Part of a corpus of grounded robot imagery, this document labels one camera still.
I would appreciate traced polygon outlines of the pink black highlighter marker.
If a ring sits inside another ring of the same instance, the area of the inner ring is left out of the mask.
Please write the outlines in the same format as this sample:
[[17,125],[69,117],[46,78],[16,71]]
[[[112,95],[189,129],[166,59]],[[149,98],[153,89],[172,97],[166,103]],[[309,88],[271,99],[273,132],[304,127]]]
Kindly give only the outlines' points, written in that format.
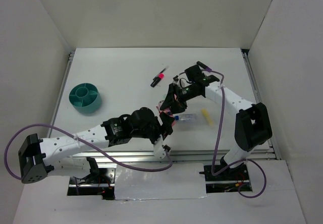
[[156,77],[154,77],[150,86],[154,88],[163,78],[164,78],[163,73],[158,74]]

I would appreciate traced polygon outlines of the purple black highlighter marker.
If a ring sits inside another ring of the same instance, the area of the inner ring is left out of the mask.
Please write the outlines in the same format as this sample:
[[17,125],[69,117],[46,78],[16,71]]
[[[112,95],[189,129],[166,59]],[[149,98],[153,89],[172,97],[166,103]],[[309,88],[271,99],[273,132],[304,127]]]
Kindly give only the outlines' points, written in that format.
[[212,71],[212,69],[211,69],[210,67],[208,67],[207,65],[205,65],[204,63],[202,63],[202,62],[200,62],[200,61],[197,61],[197,62],[196,62],[196,64],[197,64],[199,67],[201,67],[201,68],[203,68],[204,70],[206,70],[207,72],[211,72],[211,71]]

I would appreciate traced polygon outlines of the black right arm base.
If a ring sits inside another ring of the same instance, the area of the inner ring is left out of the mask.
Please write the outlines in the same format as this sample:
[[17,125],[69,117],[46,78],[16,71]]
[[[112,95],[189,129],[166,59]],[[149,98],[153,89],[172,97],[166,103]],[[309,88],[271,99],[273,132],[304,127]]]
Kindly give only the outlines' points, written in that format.
[[199,174],[203,175],[207,182],[214,181],[247,181],[249,180],[249,174],[245,163],[238,163],[235,168],[226,168],[227,164],[222,157],[219,165],[214,166],[214,172],[220,172],[216,176],[211,173],[211,165],[205,165],[203,171]]

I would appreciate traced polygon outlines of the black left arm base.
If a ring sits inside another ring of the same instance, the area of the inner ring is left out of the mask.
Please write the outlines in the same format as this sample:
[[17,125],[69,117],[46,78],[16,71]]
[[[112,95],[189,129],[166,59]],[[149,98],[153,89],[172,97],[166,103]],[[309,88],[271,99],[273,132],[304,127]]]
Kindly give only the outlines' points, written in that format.
[[81,181],[81,184],[111,184],[115,182],[114,168],[100,168],[93,157],[87,157],[86,161],[89,165],[89,173],[84,177],[74,177],[75,180]]

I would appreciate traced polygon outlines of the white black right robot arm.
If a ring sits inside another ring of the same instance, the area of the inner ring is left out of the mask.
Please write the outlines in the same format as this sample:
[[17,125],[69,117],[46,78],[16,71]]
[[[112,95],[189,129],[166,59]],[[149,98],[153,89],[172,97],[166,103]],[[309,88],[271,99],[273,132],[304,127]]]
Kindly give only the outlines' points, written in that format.
[[273,135],[267,108],[263,103],[250,102],[223,85],[224,78],[205,68],[194,65],[184,71],[188,85],[180,85],[179,76],[173,78],[165,99],[159,104],[160,111],[176,115],[187,108],[187,101],[203,96],[221,105],[218,135],[222,132],[224,114],[235,118],[235,143],[221,159],[221,176],[230,180],[238,173],[238,166],[244,162],[255,147],[264,144]]

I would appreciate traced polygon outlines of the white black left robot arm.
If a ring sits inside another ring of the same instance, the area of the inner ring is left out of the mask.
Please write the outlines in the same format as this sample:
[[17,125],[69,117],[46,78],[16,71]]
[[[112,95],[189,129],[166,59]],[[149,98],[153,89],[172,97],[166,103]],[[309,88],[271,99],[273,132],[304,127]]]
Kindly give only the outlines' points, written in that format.
[[66,157],[89,150],[103,151],[127,144],[133,138],[148,139],[156,158],[168,158],[171,148],[164,144],[164,140],[172,134],[174,123],[171,113],[161,112],[157,117],[152,110],[142,107],[130,115],[111,118],[75,134],[54,127],[63,135],[56,138],[28,135],[18,151],[21,182],[32,184],[43,180],[49,173],[57,171],[55,164]]

